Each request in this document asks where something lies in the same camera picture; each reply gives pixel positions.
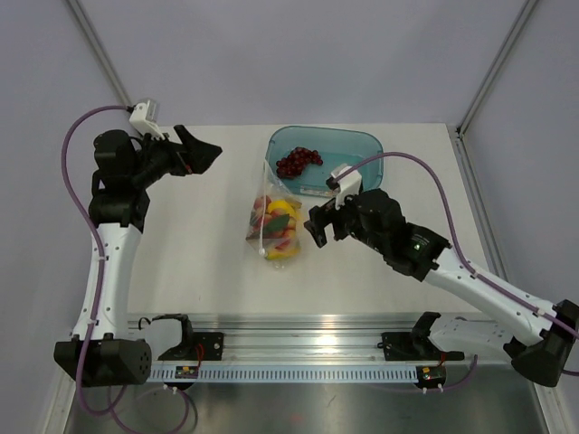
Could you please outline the red strawberries with leaves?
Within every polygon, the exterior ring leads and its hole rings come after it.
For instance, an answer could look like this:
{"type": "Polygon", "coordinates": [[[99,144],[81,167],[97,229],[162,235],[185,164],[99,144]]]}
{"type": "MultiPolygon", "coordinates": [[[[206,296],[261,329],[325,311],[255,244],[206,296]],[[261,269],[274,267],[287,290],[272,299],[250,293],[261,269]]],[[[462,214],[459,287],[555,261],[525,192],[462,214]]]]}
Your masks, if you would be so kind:
{"type": "Polygon", "coordinates": [[[254,200],[245,240],[265,258],[266,249],[287,241],[298,241],[298,222],[300,220],[301,202],[291,197],[274,197],[261,195],[254,200]],[[268,205],[277,200],[286,200],[295,209],[298,219],[287,214],[272,217],[266,213],[268,205]]]}

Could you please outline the yellow lemon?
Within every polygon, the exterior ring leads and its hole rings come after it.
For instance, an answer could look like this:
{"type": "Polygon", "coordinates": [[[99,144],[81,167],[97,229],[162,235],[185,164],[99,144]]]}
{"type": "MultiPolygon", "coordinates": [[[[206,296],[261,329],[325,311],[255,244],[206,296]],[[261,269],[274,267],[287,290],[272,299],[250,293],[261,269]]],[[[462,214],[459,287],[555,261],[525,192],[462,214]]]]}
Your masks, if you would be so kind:
{"type": "Polygon", "coordinates": [[[298,219],[296,209],[286,200],[277,200],[271,202],[266,209],[266,213],[272,217],[287,214],[290,218],[295,220],[298,219]]]}

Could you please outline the clear dotted zip bag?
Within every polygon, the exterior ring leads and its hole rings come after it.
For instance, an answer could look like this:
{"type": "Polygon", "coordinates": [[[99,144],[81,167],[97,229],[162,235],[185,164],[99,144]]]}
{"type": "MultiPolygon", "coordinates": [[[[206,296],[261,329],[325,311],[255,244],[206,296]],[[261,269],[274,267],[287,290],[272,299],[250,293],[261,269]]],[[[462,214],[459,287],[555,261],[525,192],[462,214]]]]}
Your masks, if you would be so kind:
{"type": "Polygon", "coordinates": [[[275,268],[285,267],[301,251],[301,207],[302,202],[264,161],[245,240],[275,268]]]}

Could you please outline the yellow banana bunch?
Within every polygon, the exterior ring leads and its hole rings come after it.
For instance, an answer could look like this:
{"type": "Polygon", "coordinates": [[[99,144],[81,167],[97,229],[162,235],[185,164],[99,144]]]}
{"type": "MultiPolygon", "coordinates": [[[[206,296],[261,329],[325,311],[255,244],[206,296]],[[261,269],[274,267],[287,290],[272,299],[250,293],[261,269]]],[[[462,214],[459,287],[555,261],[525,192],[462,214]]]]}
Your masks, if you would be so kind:
{"type": "Polygon", "coordinates": [[[298,241],[287,241],[266,249],[265,259],[269,261],[290,259],[298,255],[300,250],[301,247],[298,241]]]}

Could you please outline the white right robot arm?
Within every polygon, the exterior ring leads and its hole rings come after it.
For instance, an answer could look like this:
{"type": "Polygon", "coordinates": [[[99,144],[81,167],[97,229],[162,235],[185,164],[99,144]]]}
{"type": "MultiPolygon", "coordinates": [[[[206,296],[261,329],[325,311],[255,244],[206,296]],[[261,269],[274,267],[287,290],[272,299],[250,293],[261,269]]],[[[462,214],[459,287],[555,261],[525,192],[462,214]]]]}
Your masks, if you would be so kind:
{"type": "Polygon", "coordinates": [[[578,340],[578,306],[534,297],[477,269],[460,256],[458,244],[408,222],[400,204],[380,189],[312,207],[304,224],[319,247],[351,237],[376,251],[394,271],[452,293],[504,327],[500,347],[515,371],[531,382],[554,387],[578,340]]]}

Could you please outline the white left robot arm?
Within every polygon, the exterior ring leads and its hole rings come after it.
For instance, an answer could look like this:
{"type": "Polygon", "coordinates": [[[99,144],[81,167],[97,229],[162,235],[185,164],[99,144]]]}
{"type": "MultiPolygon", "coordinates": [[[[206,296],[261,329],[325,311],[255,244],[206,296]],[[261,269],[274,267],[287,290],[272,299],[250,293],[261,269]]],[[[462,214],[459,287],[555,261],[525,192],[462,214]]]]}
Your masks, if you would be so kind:
{"type": "Polygon", "coordinates": [[[177,140],[145,134],[135,140],[119,129],[94,139],[97,165],[84,213],[92,238],[92,264],[83,307],[72,337],[54,347],[55,362],[80,387],[143,384],[151,349],[128,338],[128,291],[150,204],[148,188],[166,175],[205,173],[222,148],[199,140],[182,125],[177,140]]]}

